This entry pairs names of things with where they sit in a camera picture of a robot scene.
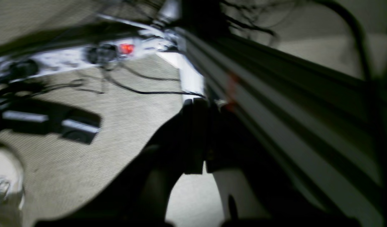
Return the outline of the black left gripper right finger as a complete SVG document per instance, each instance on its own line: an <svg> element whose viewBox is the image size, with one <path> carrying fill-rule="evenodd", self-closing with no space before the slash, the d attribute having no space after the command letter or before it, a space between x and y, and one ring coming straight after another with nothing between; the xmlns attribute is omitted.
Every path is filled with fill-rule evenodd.
<svg viewBox="0 0 387 227"><path fill-rule="evenodd" d="M312 204L264 145L225 106L209 108L207 170L215 179L224 227L359 227L356 218Z"/></svg>

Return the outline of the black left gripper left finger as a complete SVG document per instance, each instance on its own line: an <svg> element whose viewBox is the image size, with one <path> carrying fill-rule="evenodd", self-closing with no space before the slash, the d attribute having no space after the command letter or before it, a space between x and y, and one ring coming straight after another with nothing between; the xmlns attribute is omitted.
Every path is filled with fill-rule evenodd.
<svg viewBox="0 0 387 227"><path fill-rule="evenodd" d="M140 153L96 197L75 212L37 227L170 227L165 221L171 191L197 158L209 103L188 99Z"/></svg>

